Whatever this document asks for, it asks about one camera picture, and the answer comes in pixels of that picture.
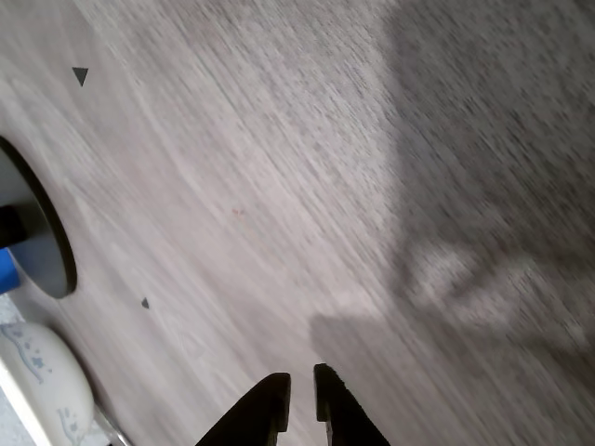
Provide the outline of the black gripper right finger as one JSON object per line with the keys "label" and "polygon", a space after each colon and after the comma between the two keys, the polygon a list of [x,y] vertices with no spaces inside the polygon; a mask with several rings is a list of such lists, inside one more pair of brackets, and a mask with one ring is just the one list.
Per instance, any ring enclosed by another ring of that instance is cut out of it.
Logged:
{"label": "black gripper right finger", "polygon": [[316,417],[329,445],[390,445],[332,367],[315,364],[313,376]]}

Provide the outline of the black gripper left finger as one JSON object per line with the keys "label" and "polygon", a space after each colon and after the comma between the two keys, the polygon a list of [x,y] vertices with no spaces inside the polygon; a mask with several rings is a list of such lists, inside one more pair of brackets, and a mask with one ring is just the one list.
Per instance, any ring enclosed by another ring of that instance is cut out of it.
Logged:
{"label": "black gripper left finger", "polygon": [[267,446],[288,427],[291,376],[269,374],[245,393],[196,446]]}

